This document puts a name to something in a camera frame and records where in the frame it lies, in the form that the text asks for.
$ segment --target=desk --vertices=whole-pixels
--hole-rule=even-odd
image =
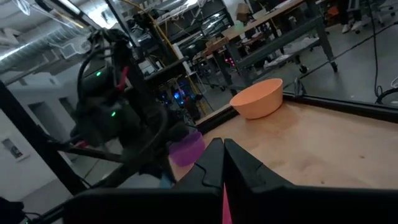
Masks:
[[[265,118],[237,116],[204,135],[231,138],[299,185],[398,188],[398,125],[285,102]]]
[[[308,10],[309,14],[311,15],[311,19],[309,19],[306,23],[302,24],[301,26],[297,26],[293,30],[289,31],[286,34],[283,34],[282,36],[275,38],[268,44],[258,48],[256,51],[252,52],[251,54],[241,57],[238,48],[236,44],[234,43],[233,39],[237,38],[239,35],[245,33],[246,31],[253,29],[257,26],[260,26],[261,24],[269,21],[275,16],[278,16],[280,14],[283,14],[297,6],[299,6],[302,3],[307,3],[308,5]],[[312,48],[316,45],[321,45],[322,49],[330,62],[333,71],[337,72],[337,64],[335,63],[334,55],[327,37],[327,34],[325,32],[325,26],[323,24],[323,16],[319,12],[319,8],[315,4],[314,1],[312,0],[289,0],[287,2],[284,2],[283,5],[280,7],[273,9],[267,14],[263,15],[258,15],[258,18],[256,21],[248,24],[247,26],[243,27],[242,29],[236,29],[235,26],[230,27],[222,32],[224,35],[224,38],[221,39],[218,42],[215,42],[212,46],[208,47],[207,52],[212,52],[213,55],[215,56],[216,61],[219,60],[218,57],[216,57],[217,53],[216,50],[224,45],[226,45],[228,51],[230,52],[233,60],[235,61],[235,66],[237,71],[240,73],[241,77],[244,80],[244,86],[243,88],[250,86],[253,84],[255,80],[258,78],[261,78],[264,76],[267,72],[279,67],[281,63],[285,63],[288,60],[296,59],[299,54],[302,53],[303,50],[306,50],[308,48]],[[268,55],[271,53],[275,52],[278,49],[281,49],[283,46],[287,45],[288,43],[294,41],[295,39],[303,36],[306,33],[309,33],[311,30],[315,29],[317,34],[318,34],[318,39],[307,45],[306,47],[294,52],[293,54],[290,54],[289,57],[287,57],[285,60],[279,62],[276,66],[273,66],[270,69],[267,69],[265,72],[263,72],[260,75],[255,75],[254,77],[249,76],[249,71],[247,70],[248,67],[253,65],[254,63],[264,60]]]

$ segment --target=person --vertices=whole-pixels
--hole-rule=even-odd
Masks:
[[[356,30],[362,25],[362,14],[361,10],[353,10],[353,17],[354,17],[354,24],[352,27],[348,24],[348,3],[349,0],[338,0],[337,1],[337,8],[338,13],[340,15],[340,23],[343,25],[342,33],[347,33],[350,30]]]

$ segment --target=pink object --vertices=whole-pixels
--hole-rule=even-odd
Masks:
[[[225,184],[224,184],[224,197],[223,197],[223,224],[232,224]]]

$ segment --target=metal frame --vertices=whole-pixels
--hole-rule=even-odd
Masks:
[[[48,139],[42,134],[43,131],[26,113],[3,82],[0,82],[0,96],[0,108],[69,192],[76,195],[86,190],[87,188],[81,182],[79,176],[74,173],[57,150],[51,147],[47,142]]]
[[[276,50],[280,49],[281,47],[285,46],[287,43],[299,38],[300,36],[306,34],[309,30],[314,29],[319,24],[323,23],[323,19],[320,16],[311,19],[310,21],[306,22],[302,26],[283,34],[282,36],[274,39],[269,44],[257,49],[255,52],[249,54],[248,56],[242,58],[235,62],[235,64],[239,67],[247,67],[252,65],[255,62],[265,58],[267,55],[275,52]]]

